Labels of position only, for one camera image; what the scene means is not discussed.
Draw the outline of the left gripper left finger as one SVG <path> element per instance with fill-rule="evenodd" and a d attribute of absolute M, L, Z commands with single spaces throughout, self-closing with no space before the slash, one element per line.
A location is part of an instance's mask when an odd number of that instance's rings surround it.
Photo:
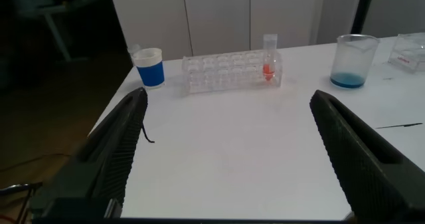
<path fill-rule="evenodd" d="M 145 133 L 147 105 L 144 88 L 118 102 L 84 145 L 31 198 L 33 223 L 120 217 L 137 142 Z"/>

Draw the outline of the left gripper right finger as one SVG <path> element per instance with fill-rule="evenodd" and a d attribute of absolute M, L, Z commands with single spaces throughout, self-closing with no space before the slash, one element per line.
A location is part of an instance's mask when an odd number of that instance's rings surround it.
<path fill-rule="evenodd" d="M 423 223 L 424 171 L 336 97 L 316 90 L 309 107 L 357 222 Z"/>

